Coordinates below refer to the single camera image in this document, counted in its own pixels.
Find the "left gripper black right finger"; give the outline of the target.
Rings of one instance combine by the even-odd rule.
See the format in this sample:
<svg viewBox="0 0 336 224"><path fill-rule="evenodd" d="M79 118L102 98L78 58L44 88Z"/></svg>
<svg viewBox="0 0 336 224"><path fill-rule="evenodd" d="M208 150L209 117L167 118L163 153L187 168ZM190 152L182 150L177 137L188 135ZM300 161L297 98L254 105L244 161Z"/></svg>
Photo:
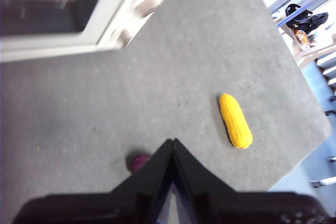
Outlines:
<svg viewBox="0 0 336 224"><path fill-rule="evenodd" d="M192 223L328 223L312 196L293 192L238 192L172 141L175 188Z"/></svg>

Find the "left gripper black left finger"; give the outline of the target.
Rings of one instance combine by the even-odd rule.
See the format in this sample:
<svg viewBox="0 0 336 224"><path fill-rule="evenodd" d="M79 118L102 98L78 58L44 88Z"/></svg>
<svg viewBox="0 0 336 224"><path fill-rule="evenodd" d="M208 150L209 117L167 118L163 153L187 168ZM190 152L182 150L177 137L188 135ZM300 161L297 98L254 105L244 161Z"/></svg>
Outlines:
<svg viewBox="0 0 336 224"><path fill-rule="evenodd" d="M156 223L173 180L173 141L107 193L47 195L25 203L14 223Z"/></svg>

